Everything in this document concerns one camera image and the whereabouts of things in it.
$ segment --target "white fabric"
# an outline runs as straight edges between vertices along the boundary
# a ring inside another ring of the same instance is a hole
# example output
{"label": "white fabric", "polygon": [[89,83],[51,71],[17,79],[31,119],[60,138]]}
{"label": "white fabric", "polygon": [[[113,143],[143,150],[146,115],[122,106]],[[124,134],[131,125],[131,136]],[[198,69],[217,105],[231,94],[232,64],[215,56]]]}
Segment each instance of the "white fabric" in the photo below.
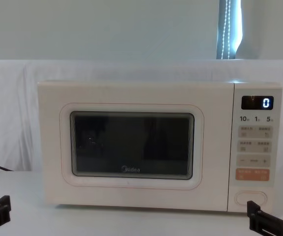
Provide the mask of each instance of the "white fabric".
{"label": "white fabric", "polygon": [[[88,61],[0,61],[0,165],[41,170],[37,82],[44,80],[273,81],[283,85],[283,61],[194,61],[174,66]],[[277,171],[283,172],[283,102]]]}

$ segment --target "orange button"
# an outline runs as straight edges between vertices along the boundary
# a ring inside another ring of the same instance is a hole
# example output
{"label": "orange button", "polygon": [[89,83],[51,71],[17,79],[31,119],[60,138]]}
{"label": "orange button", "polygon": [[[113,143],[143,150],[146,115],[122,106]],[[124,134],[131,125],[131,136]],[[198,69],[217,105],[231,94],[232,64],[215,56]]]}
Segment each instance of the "orange button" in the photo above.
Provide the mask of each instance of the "orange button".
{"label": "orange button", "polygon": [[236,180],[269,181],[269,170],[238,168],[235,171]]}

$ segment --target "midea logo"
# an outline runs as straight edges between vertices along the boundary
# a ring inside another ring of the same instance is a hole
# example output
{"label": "midea logo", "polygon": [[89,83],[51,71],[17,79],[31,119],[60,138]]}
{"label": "midea logo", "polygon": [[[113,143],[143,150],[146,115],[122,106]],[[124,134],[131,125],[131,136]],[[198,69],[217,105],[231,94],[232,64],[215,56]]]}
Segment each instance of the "midea logo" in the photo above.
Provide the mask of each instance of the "midea logo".
{"label": "midea logo", "polygon": [[134,167],[122,166],[122,172],[123,173],[140,173],[140,169],[134,168]]}

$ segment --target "white table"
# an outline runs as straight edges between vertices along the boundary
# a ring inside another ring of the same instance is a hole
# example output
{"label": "white table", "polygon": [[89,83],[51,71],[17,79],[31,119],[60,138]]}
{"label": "white table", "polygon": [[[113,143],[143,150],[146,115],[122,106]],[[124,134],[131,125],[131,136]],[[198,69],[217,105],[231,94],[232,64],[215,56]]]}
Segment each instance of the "white table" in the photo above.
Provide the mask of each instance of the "white table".
{"label": "white table", "polygon": [[[10,195],[11,221],[0,236],[255,236],[245,214],[90,206],[43,201],[41,173],[0,172],[0,197]],[[274,215],[283,219],[283,175],[277,175]]]}

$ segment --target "wall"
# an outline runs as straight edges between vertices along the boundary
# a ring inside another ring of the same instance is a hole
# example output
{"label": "wall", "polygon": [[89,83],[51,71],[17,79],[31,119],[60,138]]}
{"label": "wall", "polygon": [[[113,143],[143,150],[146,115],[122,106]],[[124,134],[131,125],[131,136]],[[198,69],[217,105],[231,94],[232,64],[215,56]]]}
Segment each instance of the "wall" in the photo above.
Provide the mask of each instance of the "wall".
{"label": "wall", "polygon": [[283,59],[283,0],[242,0],[239,59]]}
{"label": "wall", "polygon": [[214,0],[0,0],[0,59],[215,59]]}

